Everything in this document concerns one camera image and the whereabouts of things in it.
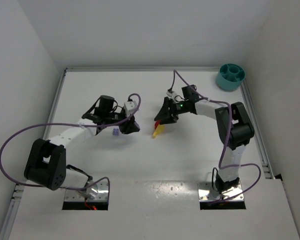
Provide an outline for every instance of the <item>teal bowl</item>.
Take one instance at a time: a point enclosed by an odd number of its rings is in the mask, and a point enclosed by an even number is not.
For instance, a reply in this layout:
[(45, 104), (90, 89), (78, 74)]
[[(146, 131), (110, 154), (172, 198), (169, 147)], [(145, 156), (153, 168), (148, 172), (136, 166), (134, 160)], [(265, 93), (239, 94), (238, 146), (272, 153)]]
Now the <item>teal bowl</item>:
[(240, 87), (245, 78), (246, 73), (242, 67), (229, 63), (220, 68), (216, 77), (216, 84), (223, 90), (234, 91)]

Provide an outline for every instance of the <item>purple cable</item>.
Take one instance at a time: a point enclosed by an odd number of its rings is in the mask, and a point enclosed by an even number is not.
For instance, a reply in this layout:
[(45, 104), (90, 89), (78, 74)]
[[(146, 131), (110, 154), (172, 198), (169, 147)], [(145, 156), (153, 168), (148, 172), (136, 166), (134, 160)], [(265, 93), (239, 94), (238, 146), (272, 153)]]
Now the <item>purple cable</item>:
[[(231, 105), (226, 102), (226, 101), (217, 101), (217, 100), (211, 100), (209, 99), (208, 97), (206, 96), (203, 96), (202, 94), (200, 94), (199, 92), (197, 92), (197, 90), (195, 90), (179, 73), (177, 70), (173, 70), (173, 83), (172, 83), (172, 87), (173, 87), (173, 84), (174, 84), (174, 80), (175, 80), (175, 76), (176, 74), (179, 76), (179, 78), (188, 86), (191, 88), (192, 91), (194, 91), (196, 94), (198, 94), (201, 98), (203, 98), (204, 100), (209, 100), (210, 102), (212, 103), (215, 103), (215, 104), (225, 104), (227, 105), (228, 109), (229, 109), (229, 122), (228, 122), (228, 127), (227, 127), (227, 130), (226, 130), (226, 136), (225, 136), (225, 140), (224, 140), (224, 144), (223, 144), (223, 149), (222, 149), (222, 153), (221, 153), (221, 156), (220, 156), (220, 159), (219, 159), (219, 164), (218, 164), (218, 167), (219, 169), (223, 170), (223, 169), (227, 169), (227, 168), (232, 168), (232, 167), (238, 167), (239, 165), (238, 164), (230, 164), (230, 165), (227, 165), (227, 166), (222, 166), (222, 161), (225, 157), (225, 153), (226, 153), (226, 150), (227, 150), (227, 146), (228, 146), (228, 143), (229, 143), (229, 139), (230, 139), (230, 134), (231, 134), (231, 128), (232, 128), (232, 109), (231, 109)], [(246, 166), (256, 166), (259, 170), (259, 175), (258, 175), (258, 178), (257, 180), (250, 186), (248, 187), (247, 189), (243, 190), (242, 193), (240, 194), (243, 194), (247, 191), (249, 191), (250, 189), (252, 189), (259, 181), (260, 177), (261, 177), (261, 169), (260, 167), (255, 164), (255, 163), (246, 163), (246, 164), (242, 164), (241, 167), (246, 167)], [(236, 198), (237, 196), (239, 196), (240, 194), (237, 194), (235, 196), (232, 196), (232, 197), (229, 197), (225, 200), (217, 200), (217, 201), (213, 201), (211, 203), (222, 203), (222, 202), (225, 202), (227, 200), (231, 200), (231, 199), (234, 199)]]
[[(4, 143), (3, 145), (1, 146), (0, 148), (0, 170), (1, 172), (3, 173), (3, 175), (9, 179), (11, 182), (14, 182), (15, 184), (19, 184), (19, 185), (22, 185), (22, 186), (26, 186), (26, 187), (42, 187), (41, 185), (36, 185), (36, 184), (28, 184), (28, 183), (23, 183), (21, 181), (18, 181), (18, 180), (15, 180), (14, 178), (12, 178), (11, 176), (9, 176), (7, 174), (7, 172), (4, 170), (4, 167), (2, 165), (2, 153), (6, 147), (6, 145), (14, 138), (16, 137), (17, 135), (29, 130), (29, 129), (34, 129), (34, 128), (38, 128), (38, 127), (46, 127), (46, 126), (68, 126), (68, 127), (86, 127), (86, 128), (106, 128), (106, 127), (111, 127), (111, 126), (117, 126), (117, 125), (120, 125), (126, 121), (128, 121), (130, 118), (133, 117), (133, 115), (135, 115), (135, 113), (139, 110), (139, 107), (141, 105), (141, 97), (139, 94), (137, 93), (132, 93), (129, 95), (128, 99), (130, 99), (132, 96), (137, 96), (139, 98), (139, 102), (138, 102), (138, 105), (136, 107), (136, 109), (131, 113), (131, 115), (129, 115), (127, 118), (119, 121), (119, 122), (116, 122), (116, 123), (113, 123), (113, 124), (104, 124), (104, 125), (79, 125), (79, 124), (74, 124), (74, 123), (60, 123), (60, 122), (57, 122), (57, 123), (40, 123), (40, 124), (35, 124), (35, 125), (31, 125), (31, 126), (28, 126), (28, 127), (25, 127), (19, 131), (17, 131), (15, 134), (13, 134), (12, 136), (10, 136)], [(99, 181), (103, 180), (104, 178), (101, 178), (97, 181), (95, 181), (94, 183), (91, 183), (90, 185), (86, 186), (86, 187), (82, 187), (82, 188), (68, 188), (70, 190), (76, 190), (76, 191), (81, 191), (81, 190), (85, 190), (87, 188), (90, 188), (91, 186), (93, 186), (94, 184), (98, 183)]]

